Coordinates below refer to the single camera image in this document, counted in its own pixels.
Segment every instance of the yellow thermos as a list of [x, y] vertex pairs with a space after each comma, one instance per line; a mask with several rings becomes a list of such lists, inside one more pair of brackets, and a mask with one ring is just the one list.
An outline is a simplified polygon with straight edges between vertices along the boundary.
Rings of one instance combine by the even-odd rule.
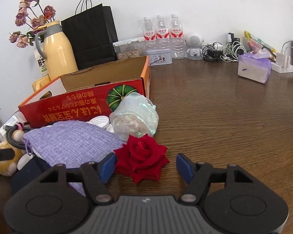
[[[44, 29], [35, 36], [37, 51], [46, 60], [50, 80], [78, 70], [73, 49], [68, 38], [62, 31], [60, 21], [52, 21], [39, 26], [35, 30]], [[45, 35], [43, 41], [43, 51], [39, 46], [38, 37]]]

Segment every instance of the wooden table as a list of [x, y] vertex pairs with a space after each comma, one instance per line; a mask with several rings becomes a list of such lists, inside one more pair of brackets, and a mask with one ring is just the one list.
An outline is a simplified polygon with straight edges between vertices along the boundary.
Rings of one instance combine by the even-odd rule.
[[[179, 152], [218, 168], [236, 163], [287, 202], [290, 215], [282, 233], [293, 234], [293, 75], [272, 71], [263, 85], [238, 77], [236, 63], [189, 60], [153, 66], [151, 74], [150, 98], [160, 117], [155, 139], [169, 148], [171, 163], [160, 183], [135, 186], [114, 175], [108, 184], [113, 196], [179, 196], [185, 187], [175, 166]], [[7, 182], [0, 177], [0, 215], [10, 195]]]

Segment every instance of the bottle label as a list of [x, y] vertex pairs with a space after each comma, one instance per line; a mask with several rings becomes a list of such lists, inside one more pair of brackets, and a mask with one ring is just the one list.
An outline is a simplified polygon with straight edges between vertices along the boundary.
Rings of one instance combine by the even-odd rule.
[[144, 40], [156, 40], [155, 32], [145, 31], [143, 36]]
[[182, 32], [182, 28], [172, 28], [170, 30], [170, 34], [172, 36], [172, 38], [178, 38], [178, 37], [183, 37], [183, 32]]
[[165, 29], [157, 29], [156, 37], [158, 39], [169, 38], [169, 30], [168, 28]]

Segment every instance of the thermos handle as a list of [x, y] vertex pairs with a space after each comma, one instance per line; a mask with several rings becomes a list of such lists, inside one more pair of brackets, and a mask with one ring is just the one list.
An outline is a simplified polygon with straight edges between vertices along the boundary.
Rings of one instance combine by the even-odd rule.
[[37, 51], [38, 51], [38, 53], [41, 55], [41, 57], [43, 58], [43, 59], [47, 59], [47, 56], [46, 56], [46, 54], [41, 50], [41, 48], [40, 48], [40, 45], [39, 45], [39, 40], [38, 40], [38, 37], [40, 36], [40, 35], [43, 35], [43, 34], [46, 34], [47, 33], [47, 30], [45, 30], [45, 31], [41, 31], [41, 32], [38, 32], [37, 34], [36, 34], [36, 36], [35, 36], [35, 43], [36, 43], [36, 48], [37, 48]]

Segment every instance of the pumpkin illustration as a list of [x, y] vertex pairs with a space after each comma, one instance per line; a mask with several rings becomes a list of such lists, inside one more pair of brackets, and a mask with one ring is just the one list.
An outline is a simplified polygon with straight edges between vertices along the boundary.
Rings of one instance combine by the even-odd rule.
[[125, 85], [125, 84], [119, 84], [112, 88], [106, 98], [106, 102], [108, 104], [108, 107], [111, 109], [111, 111], [115, 111], [116, 108], [119, 106], [120, 102], [124, 99], [125, 96], [129, 95], [131, 92], [138, 92], [136, 88]]

